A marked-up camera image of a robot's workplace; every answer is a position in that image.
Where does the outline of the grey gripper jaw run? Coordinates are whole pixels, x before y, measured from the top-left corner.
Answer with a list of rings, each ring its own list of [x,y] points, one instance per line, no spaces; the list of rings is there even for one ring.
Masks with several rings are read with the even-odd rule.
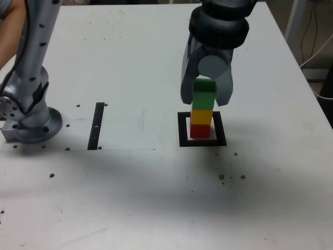
[[[193,36],[189,36],[182,63],[181,99],[190,105],[193,101],[193,86],[199,76],[198,65],[204,56],[202,44]]]
[[[200,59],[199,74],[212,79],[216,84],[216,103],[225,106],[233,93],[233,78],[230,62],[217,55],[207,55]]]

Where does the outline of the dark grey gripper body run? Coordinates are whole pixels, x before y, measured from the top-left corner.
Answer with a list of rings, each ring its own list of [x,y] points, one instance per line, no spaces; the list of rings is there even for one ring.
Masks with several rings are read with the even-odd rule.
[[[202,46],[204,56],[201,64],[204,67],[230,67],[233,60],[233,49],[218,49],[209,46]]]

